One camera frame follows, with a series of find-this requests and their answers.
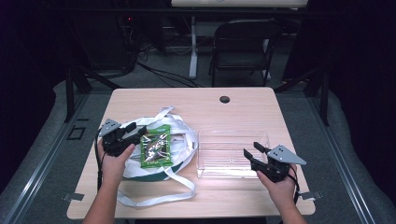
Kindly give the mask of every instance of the black curtain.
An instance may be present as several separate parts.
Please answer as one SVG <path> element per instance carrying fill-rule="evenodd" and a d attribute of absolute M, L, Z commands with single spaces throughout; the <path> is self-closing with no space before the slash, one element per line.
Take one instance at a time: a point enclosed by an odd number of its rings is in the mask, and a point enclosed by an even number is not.
<path fill-rule="evenodd" d="M 46 122 L 55 85 L 65 79 L 72 57 L 84 54 L 60 17 L 48 17 L 41 2 L 0 3 L 1 192 Z"/>
<path fill-rule="evenodd" d="M 391 1 L 311 0 L 308 10 L 341 15 L 303 21 L 283 78 L 301 76 L 330 56 L 330 89 L 342 104 L 353 147 L 396 204 L 391 156 L 396 139 L 396 7 Z"/>

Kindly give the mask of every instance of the black chair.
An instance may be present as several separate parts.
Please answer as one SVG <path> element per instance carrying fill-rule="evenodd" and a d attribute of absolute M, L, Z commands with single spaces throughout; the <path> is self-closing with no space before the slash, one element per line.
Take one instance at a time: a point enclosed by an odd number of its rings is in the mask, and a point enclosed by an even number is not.
<path fill-rule="evenodd" d="M 274 20 L 233 20 L 222 24 L 215 32 L 209 67 L 212 87 L 216 70 L 248 70 L 250 74 L 265 70 L 264 76 L 260 73 L 265 86 L 275 43 L 281 34 L 282 26 Z"/>

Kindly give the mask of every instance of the table leg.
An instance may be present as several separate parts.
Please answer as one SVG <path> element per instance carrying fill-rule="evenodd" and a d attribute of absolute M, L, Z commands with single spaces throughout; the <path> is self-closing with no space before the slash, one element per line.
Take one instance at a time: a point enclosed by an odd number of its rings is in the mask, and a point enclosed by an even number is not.
<path fill-rule="evenodd" d="M 197 42 L 195 33 L 195 17 L 191 18 L 191 62 L 190 62 L 190 78 L 197 77 Z"/>

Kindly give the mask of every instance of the gray carpet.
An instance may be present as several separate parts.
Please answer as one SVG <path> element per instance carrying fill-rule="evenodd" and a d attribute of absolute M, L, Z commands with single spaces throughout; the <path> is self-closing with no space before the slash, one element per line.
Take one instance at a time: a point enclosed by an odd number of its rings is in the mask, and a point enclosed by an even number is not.
<path fill-rule="evenodd" d="M 281 84 L 280 79 L 291 45 L 292 36 L 283 36 L 280 47 L 276 49 L 271 69 L 272 79 L 267 86 L 275 88 Z M 140 60 L 140 62 L 187 77 L 191 53 L 172 52 L 169 50 L 168 55 L 164 56 L 155 50 L 150 51 L 148 59 Z M 199 51 L 198 78 L 194 82 L 202 87 L 210 86 L 210 77 L 207 75 L 209 57 L 205 48 Z M 169 85 L 184 87 L 172 81 L 167 81 L 165 84 L 157 76 L 138 65 L 131 74 L 111 80 L 126 88 L 160 88 L 169 87 Z M 260 85 L 260 81 L 260 74 L 257 73 L 245 77 L 219 76 L 218 83 L 219 86 L 254 86 Z M 64 83 L 55 87 L 57 101 L 47 123 L 20 169 L 0 196 L 0 223 L 7 221 L 11 223 L 79 223 L 79 221 L 67 218 L 66 211 L 69 202 L 63 201 L 62 197 L 65 193 L 74 192 L 111 94 L 111 91 L 103 84 L 95 80 L 90 80 L 90 82 L 93 86 L 91 94 L 80 95 L 76 92 L 76 102 L 80 105 L 78 107 L 80 110 L 69 124 L 64 124 L 66 113 Z M 312 106 L 317 99 L 305 98 L 301 92 L 303 87 L 304 83 L 298 84 L 287 92 L 277 94 L 276 97 L 297 153 L 307 161 L 303 170 L 308 185 L 311 190 L 319 190 L 324 196 L 315 201 L 317 210 L 314 215 L 307 216 L 306 219 L 309 223 L 364 223 L 357 212 L 356 204 L 351 200 L 350 191 L 346 188 L 335 166 L 332 146 L 329 144 L 328 136 L 323 132 L 321 121 L 316 115 L 317 110 Z M 325 129 L 331 130 L 337 145 L 342 149 L 347 167 L 355 176 L 361 196 L 367 202 L 367 207 L 373 216 L 365 223 L 396 223 L 394 206 L 376 187 L 354 153 L 346 120 L 333 94 L 329 101 L 329 122 L 330 127 Z M 67 135 L 73 127 L 85 128 L 80 140 L 67 140 Z M 56 137 L 59 134 L 61 139 L 57 142 Z M 51 154 L 53 147 L 58 147 L 59 151 Z M 20 195 L 23 193 L 23 188 L 35 174 L 36 167 L 39 167 L 48 155 L 52 156 L 53 163 L 49 165 L 49 171 L 44 174 L 44 181 L 36 186 L 31 201 L 22 200 Z M 26 206 L 18 206 L 21 203 L 26 203 Z M 267 218 L 268 223 L 278 223 L 279 220 L 279 217 Z"/>

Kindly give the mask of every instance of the clear plastic container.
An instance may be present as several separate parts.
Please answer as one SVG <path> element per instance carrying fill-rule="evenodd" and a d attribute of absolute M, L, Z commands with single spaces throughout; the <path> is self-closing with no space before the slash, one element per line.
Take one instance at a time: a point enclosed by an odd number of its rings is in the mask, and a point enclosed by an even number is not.
<path fill-rule="evenodd" d="M 257 178 L 244 149 L 259 161 L 267 162 L 254 142 L 270 148 L 266 132 L 198 132 L 197 172 L 199 178 Z"/>

